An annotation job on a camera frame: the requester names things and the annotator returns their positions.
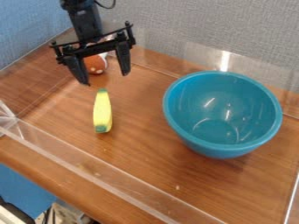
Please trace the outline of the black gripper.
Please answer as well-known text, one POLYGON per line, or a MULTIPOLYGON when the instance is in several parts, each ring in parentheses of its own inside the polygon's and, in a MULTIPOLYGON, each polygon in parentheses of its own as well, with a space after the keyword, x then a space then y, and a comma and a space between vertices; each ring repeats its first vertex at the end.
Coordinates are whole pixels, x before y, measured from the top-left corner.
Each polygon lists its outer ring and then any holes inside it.
POLYGON ((133 32, 133 24, 126 21, 126 26, 107 33, 98 43, 86 41, 75 41, 58 44, 52 42, 51 48, 56 53, 59 64, 67 65, 78 82, 83 85, 90 85, 90 74, 86 68, 85 59, 89 56, 117 52, 121 71, 125 76, 131 72, 131 54, 130 50, 137 44, 137 39, 133 32))

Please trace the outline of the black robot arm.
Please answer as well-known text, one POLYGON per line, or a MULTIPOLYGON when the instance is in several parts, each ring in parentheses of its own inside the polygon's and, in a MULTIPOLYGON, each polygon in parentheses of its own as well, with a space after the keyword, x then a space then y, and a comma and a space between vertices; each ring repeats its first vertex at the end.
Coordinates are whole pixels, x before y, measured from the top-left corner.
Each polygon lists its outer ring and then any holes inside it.
POLYGON ((98 7, 113 9, 98 0, 60 0, 60 7, 68 12, 70 21, 75 29, 76 40, 67 43, 51 42, 56 53, 56 60, 71 71, 80 84, 90 85, 90 75, 85 59, 90 56, 111 51, 117 52, 117 59, 123 75, 131 72, 131 52, 137 39, 133 24, 126 21, 126 26, 111 32, 105 32, 98 7))

